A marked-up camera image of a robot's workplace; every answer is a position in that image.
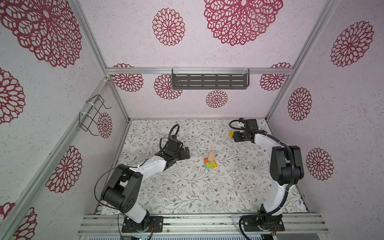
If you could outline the green wood block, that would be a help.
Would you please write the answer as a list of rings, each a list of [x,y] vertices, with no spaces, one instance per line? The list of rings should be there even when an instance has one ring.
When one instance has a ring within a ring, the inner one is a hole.
[[[213,162],[213,163],[209,163],[207,162],[206,163],[206,167],[209,169],[209,168],[216,168],[217,167],[217,163],[216,162]]]

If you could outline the natural wood long block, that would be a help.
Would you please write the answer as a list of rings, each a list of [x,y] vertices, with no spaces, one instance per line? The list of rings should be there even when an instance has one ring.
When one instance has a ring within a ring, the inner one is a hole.
[[[215,161],[215,152],[210,152],[208,157],[208,162],[213,163]]]

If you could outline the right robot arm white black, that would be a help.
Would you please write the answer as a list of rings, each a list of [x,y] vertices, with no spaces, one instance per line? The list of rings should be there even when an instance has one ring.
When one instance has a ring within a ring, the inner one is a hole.
[[[273,184],[267,200],[256,214],[241,217],[240,223],[247,219],[263,220],[276,216],[282,211],[291,187],[304,177],[301,150],[298,146],[289,146],[265,130],[260,130],[257,120],[240,118],[232,120],[229,127],[233,130],[232,138],[238,142],[251,142],[271,153],[270,175]]]

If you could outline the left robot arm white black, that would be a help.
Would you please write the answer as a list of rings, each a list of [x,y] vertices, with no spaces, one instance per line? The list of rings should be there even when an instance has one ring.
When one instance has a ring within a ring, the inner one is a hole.
[[[142,182],[190,157],[189,148],[171,137],[158,153],[137,167],[120,164],[111,169],[112,175],[101,192],[101,201],[118,210],[128,226],[146,231],[151,228],[150,214],[137,202]]]

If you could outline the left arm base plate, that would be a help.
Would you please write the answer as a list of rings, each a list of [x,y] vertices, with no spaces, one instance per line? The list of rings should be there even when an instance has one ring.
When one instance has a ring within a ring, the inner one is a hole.
[[[141,223],[131,219],[123,222],[122,233],[161,233],[163,231],[163,216],[146,216]]]

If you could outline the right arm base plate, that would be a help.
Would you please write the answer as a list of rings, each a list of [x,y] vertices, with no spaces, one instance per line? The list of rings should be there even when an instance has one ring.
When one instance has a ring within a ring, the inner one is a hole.
[[[243,219],[242,224],[246,232],[282,232],[285,226],[283,215],[248,217]]]

